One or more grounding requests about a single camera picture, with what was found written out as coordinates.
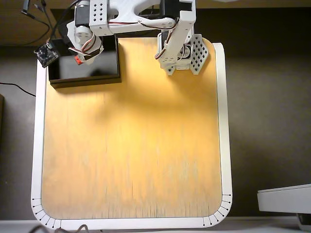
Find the dark floor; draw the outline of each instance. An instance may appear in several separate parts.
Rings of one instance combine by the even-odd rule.
[[[311,182],[311,11],[198,10],[196,31],[226,52],[234,201],[230,216],[259,212],[257,190]],[[32,48],[0,48],[0,82],[35,92]],[[35,98],[0,85],[0,219],[30,209]]]

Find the white device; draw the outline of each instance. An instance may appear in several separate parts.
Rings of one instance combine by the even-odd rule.
[[[78,53],[81,63],[90,64],[104,50],[101,36],[161,29],[155,55],[160,67],[168,75],[176,69],[190,69],[193,74],[199,74],[208,57],[208,50],[202,36],[194,34],[195,0],[179,2],[187,4],[187,10],[179,11],[178,17],[148,19],[138,14],[161,4],[161,0],[82,0],[75,6],[74,21],[67,25],[67,36],[74,46],[70,50]],[[83,7],[89,9],[89,27],[77,24]]]

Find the circuit board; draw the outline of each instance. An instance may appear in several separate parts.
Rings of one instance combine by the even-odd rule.
[[[39,62],[42,64],[42,67],[45,68],[55,60],[59,58],[57,51],[50,49],[47,44],[44,44],[37,48],[34,53],[37,55]]]

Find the table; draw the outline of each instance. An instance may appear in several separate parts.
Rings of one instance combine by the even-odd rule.
[[[122,83],[53,89],[38,63],[31,205],[49,228],[201,228],[232,203],[225,54],[167,76],[119,39]]]

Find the wire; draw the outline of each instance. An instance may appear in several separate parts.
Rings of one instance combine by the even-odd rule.
[[[64,20],[66,14],[69,12],[69,10],[70,10],[75,4],[79,3],[80,1],[82,1],[82,0],[75,0],[72,4],[70,4],[70,6],[69,6],[68,8],[66,8],[66,9],[63,11],[63,13],[62,13],[60,19],[56,22],[55,26],[54,26],[53,29],[52,29],[50,38],[52,38],[53,36],[55,36],[56,29],[59,27],[60,23]]]
[[[25,46],[25,45],[30,45],[30,44],[33,44],[33,43],[41,40],[49,32],[50,27],[49,27],[49,25],[47,23],[45,23],[45,22],[43,22],[43,21],[41,21],[41,20],[39,20],[37,18],[32,18],[32,19],[34,19],[35,21],[37,21],[39,23],[43,23],[45,26],[47,26],[47,30],[38,39],[33,40],[31,42],[27,42],[25,44],[2,44],[1,46]]]
[[[94,40],[93,44],[92,44],[88,49],[83,50],[83,52],[89,51],[89,50],[94,46],[94,44],[95,44],[95,42],[96,42],[96,39],[97,39],[97,37],[95,37],[95,40]]]
[[[42,7],[43,7],[43,12],[44,12],[45,16],[46,16],[47,19],[48,19],[48,22],[49,22],[50,27],[53,28],[53,25],[52,25],[52,23],[51,23],[51,19],[50,19],[48,13],[47,13],[47,8],[46,8],[46,6],[43,5]]]
[[[128,25],[128,24],[138,24],[138,22],[108,22],[108,24]]]
[[[28,91],[25,91],[23,88],[21,88],[19,85],[15,84],[15,83],[0,83],[1,85],[11,85],[11,86],[17,86],[20,90],[22,90],[23,92],[27,93],[28,95],[31,95],[31,96],[34,96],[34,94],[28,92]]]
[[[84,43],[84,45],[83,45],[82,48],[81,48],[81,51],[84,51],[84,49],[86,48],[86,46],[88,46],[89,43],[94,39],[94,36],[95,36],[95,34],[93,33],[92,37],[91,37],[87,42]]]
[[[85,228],[86,233],[89,233],[88,227],[87,227],[87,225],[85,225],[85,224],[84,224],[84,225],[81,225],[81,226],[78,228],[78,230],[75,231],[75,233],[79,233],[79,232],[82,230],[82,228]],[[71,232],[66,231],[65,229],[62,229],[62,228],[58,228],[58,229],[55,230],[55,233],[58,233],[58,232],[71,233]]]
[[[155,27],[155,26],[148,26],[144,23],[140,23],[140,24],[144,27],[147,27],[147,28],[154,28],[154,29],[159,29],[159,30],[172,30],[172,29],[175,29],[177,27],[178,22],[179,22],[179,19],[175,20],[175,24],[171,28],[160,28],[160,27]]]
[[[173,30],[169,32],[169,34],[168,34],[168,36],[167,36],[167,39],[166,39],[166,44],[169,42],[169,40],[170,40],[172,34],[173,34]],[[166,49],[163,48],[162,51],[161,51],[160,53],[158,53],[158,54],[155,55],[155,59],[156,59],[156,60],[159,59],[159,58],[163,55],[163,53],[164,53],[165,51],[166,51]]]
[[[85,53],[85,52],[82,52],[81,50],[78,50],[78,49],[73,48],[73,47],[70,47],[70,48],[68,48],[68,49],[69,49],[69,50],[71,50],[71,51],[74,51],[74,52],[80,53],[80,54],[82,54],[83,56],[90,56],[90,54]]]
[[[84,224],[84,225],[81,225],[81,226],[78,228],[78,230],[75,231],[75,233],[79,233],[79,232],[82,230],[82,228],[85,228],[86,233],[89,233],[88,227],[87,227],[87,225],[85,225],[85,224]],[[42,230],[44,231],[44,233],[49,233],[48,229],[46,229],[46,228],[45,228],[44,226],[42,226],[42,225],[38,225],[38,226],[34,227],[29,233],[36,233],[36,232],[37,232],[38,230],[40,230],[40,229],[42,229]],[[56,229],[54,232],[55,232],[55,233],[58,233],[58,232],[71,233],[71,232],[66,231],[65,229],[62,229],[62,228],[58,228],[58,229]]]
[[[29,233],[36,233],[38,230],[42,229],[44,231],[44,233],[49,233],[48,229],[46,229],[44,226],[42,225],[38,225],[34,228],[32,228],[32,230]]]
[[[181,57],[177,60],[178,62],[183,59],[183,57],[185,56],[185,52],[186,52],[186,46],[185,44],[183,44],[183,54],[181,55]]]

